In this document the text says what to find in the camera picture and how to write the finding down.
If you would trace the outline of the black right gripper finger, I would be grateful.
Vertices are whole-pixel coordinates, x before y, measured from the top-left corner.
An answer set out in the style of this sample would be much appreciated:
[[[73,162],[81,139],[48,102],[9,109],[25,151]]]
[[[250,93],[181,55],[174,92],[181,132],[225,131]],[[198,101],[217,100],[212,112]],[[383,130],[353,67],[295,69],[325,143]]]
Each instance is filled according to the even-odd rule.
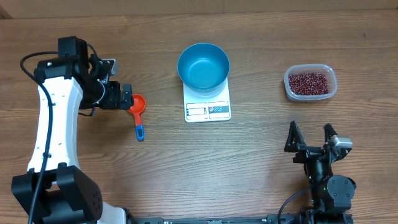
[[[326,125],[324,125],[323,130],[325,134],[325,143],[331,143],[333,141],[333,138],[337,135],[333,126],[330,123],[327,123]]]
[[[290,123],[287,141],[284,147],[284,152],[299,152],[305,147],[304,138],[295,121]]]

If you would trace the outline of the red scoop with blue handle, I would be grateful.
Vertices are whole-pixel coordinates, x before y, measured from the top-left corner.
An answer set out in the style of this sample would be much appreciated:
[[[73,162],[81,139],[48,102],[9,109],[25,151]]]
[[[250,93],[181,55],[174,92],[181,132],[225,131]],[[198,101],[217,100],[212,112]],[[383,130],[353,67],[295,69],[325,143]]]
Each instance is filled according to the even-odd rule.
[[[134,100],[134,104],[129,108],[128,112],[130,112],[134,116],[137,140],[143,141],[145,135],[144,135],[144,126],[141,120],[141,114],[145,111],[146,101],[144,97],[139,94],[133,94],[132,98]]]

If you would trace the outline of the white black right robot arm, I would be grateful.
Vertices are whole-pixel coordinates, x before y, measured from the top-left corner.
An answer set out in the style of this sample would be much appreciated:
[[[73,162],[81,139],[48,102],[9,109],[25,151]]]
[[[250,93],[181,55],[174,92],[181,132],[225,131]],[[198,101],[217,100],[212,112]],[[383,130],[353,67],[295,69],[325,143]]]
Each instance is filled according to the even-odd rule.
[[[295,121],[290,123],[285,152],[293,152],[292,161],[303,164],[309,187],[289,197],[277,214],[278,223],[353,223],[346,212],[351,209],[356,183],[353,179],[335,175],[331,165],[344,159],[353,148],[348,137],[341,137],[330,123],[324,125],[323,146],[308,146]],[[298,214],[283,214],[284,207],[295,197],[310,192],[312,205]]]

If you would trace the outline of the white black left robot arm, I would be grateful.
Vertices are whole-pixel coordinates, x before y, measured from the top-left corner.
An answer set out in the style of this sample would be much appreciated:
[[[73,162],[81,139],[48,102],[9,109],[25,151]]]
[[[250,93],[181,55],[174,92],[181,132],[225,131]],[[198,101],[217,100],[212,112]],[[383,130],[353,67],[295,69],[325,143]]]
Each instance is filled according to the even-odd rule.
[[[127,209],[103,200],[81,171],[76,147],[80,116],[134,105],[131,85],[114,81],[116,72],[114,59],[99,58],[89,43],[70,36],[30,73],[40,96],[37,138],[27,172],[11,186],[29,223],[134,223]]]

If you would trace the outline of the white digital kitchen scale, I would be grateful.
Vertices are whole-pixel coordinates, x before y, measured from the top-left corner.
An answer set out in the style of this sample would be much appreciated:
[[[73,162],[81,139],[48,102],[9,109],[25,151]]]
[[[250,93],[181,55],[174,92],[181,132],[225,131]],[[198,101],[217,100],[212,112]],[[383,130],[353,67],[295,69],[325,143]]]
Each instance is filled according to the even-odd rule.
[[[231,102],[228,80],[209,92],[197,92],[183,84],[183,107],[187,123],[229,121]]]

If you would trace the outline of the teal blue bowl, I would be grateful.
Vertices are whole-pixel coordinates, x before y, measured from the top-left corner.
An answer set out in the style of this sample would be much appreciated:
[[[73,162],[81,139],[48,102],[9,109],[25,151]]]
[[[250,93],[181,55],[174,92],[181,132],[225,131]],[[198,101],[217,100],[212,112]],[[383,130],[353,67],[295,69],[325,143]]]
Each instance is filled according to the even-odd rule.
[[[197,92],[216,90],[228,79],[230,70],[226,52],[206,42],[187,47],[177,61],[177,73],[181,81]]]

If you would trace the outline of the clear plastic food container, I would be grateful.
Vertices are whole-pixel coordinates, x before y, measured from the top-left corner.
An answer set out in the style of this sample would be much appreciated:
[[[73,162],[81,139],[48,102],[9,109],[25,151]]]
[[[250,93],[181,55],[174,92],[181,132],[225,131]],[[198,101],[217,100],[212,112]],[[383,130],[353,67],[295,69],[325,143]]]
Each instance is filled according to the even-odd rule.
[[[287,98],[291,101],[318,101],[335,95],[338,82],[334,70],[325,64],[301,64],[284,75]]]

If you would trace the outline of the red adzuki beans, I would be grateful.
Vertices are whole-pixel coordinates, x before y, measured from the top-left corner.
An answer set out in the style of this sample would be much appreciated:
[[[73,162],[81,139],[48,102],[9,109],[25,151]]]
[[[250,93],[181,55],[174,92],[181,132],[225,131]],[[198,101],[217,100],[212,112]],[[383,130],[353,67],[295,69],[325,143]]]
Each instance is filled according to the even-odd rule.
[[[290,89],[296,95],[324,95],[329,93],[326,76],[322,73],[296,73],[288,76]]]

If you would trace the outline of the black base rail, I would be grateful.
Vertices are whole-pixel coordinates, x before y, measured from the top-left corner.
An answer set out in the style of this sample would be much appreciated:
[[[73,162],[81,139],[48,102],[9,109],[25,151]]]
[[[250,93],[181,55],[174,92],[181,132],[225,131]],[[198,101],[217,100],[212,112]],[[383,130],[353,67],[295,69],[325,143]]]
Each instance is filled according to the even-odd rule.
[[[333,217],[331,215],[314,215],[312,220],[297,214],[283,214],[278,220],[277,215],[272,214],[266,217],[233,217],[233,218],[183,218],[183,219],[163,219],[163,218],[132,218],[127,223],[136,224],[353,224],[351,215],[346,218],[342,216]]]

